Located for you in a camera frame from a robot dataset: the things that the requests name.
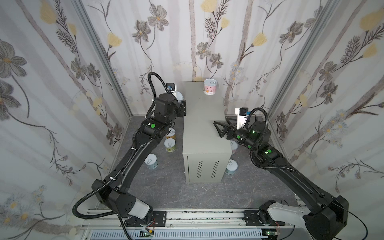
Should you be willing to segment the yellow label can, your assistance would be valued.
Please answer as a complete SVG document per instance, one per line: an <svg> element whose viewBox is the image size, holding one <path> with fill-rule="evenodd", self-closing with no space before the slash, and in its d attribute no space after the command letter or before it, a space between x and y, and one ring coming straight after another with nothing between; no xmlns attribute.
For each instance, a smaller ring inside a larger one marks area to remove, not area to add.
<svg viewBox="0 0 384 240"><path fill-rule="evenodd" d="M176 98L179 103L181 103L184 100L184 96L178 91L176 91Z"/></svg>

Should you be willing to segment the pink label can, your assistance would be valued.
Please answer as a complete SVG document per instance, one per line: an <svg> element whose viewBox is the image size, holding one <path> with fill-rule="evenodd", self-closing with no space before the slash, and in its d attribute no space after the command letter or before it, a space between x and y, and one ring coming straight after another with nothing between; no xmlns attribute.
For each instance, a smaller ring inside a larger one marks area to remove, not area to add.
<svg viewBox="0 0 384 240"><path fill-rule="evenodd" d="M204 80L204 94L212 96L216 93L218 82L214 79Z"/></svg>

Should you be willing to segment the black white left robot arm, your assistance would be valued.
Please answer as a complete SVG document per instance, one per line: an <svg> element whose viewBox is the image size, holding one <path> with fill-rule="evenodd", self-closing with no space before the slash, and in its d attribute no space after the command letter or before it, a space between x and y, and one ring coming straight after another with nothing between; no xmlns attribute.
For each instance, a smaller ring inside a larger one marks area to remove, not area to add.
<svg viewBox="0 0 384 240"><path fill-rule="evenodd" d="M133 134L132 146L117 167L104 180L95 180L92 189L96 197L113 214L135 217L141 225L149 225L153 208L129 193L131 183L148 155L169 134L176 118L187 114L187 102L172 94L161 94L154 101L155 109Z"/></svg>

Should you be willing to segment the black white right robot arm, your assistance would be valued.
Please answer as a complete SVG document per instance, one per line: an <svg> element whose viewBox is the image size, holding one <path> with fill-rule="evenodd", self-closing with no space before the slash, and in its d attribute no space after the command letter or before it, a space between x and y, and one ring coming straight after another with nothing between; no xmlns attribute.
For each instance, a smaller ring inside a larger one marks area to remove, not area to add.
<svg viewBox="0 0 384 240"><path fill-rule="evenodd" d="M271 131L265 122L238 128L232 119L215 121L221 138L237 141L250 151L252 163L269 171L287 185L305 203L309 213L303 216L308 232L317 240L332 240L347 225L349 202L318 187L296 168L276 148L270 145Z"/></svg>

